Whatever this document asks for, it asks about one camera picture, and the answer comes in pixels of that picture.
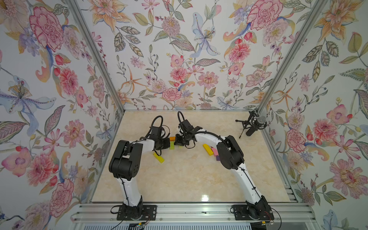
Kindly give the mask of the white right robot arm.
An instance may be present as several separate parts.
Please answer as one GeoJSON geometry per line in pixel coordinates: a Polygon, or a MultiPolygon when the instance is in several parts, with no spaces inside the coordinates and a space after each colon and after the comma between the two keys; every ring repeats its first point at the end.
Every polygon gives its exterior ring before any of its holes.
{"type": "Polygon", "coordinates": [[[246,169],[244,154],[233,136],[224,137],[206,131],[199,126],[194,127],[188,120],[180,121],[178,127],[179,134],[175,137],[175,145],[186,146],[193,141],[217,149],[222,166],[232,171],[238,180],[247,204],[245,213],[250,219],[274,219],[270,205],[246,169]]]}

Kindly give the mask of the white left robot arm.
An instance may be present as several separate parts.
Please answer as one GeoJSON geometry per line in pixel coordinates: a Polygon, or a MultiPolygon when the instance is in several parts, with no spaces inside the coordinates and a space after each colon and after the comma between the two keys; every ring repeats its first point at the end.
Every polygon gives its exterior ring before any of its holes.
{"type": "Polygon", "coordinates": [[[140,169],[142,155],[161,153],[170,147],[170,134],[163,126],[150,127],[148,134],[137,141],[120,140],[109,163],[109,172],[121,183],[125,195],[122,209],[134,219],[143,213],[143,198],[139,193],[136,176],[140,169]]]}

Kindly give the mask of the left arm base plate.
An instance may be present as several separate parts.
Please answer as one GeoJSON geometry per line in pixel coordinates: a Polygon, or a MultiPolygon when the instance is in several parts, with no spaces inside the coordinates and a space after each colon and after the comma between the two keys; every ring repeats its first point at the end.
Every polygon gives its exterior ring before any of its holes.
{"type": "Polygon", "coordinates": [[[121,205],[117,213],[117,220],[118,221],[156,220],[156,214],[157,214],[156,205],[143,205],[136,207],[121,205]]]}

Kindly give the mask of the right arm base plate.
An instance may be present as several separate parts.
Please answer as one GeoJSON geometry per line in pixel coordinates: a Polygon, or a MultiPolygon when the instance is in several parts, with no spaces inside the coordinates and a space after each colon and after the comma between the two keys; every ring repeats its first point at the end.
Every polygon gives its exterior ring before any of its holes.
{"type": "Polygon", "coordinates": [[[274,215],[271,212],[260,211],[257,208],[247,205],[233,205],[230,212],[234,215],[235,220],[255,220],[269,222],[274,220],[274,215]]]}

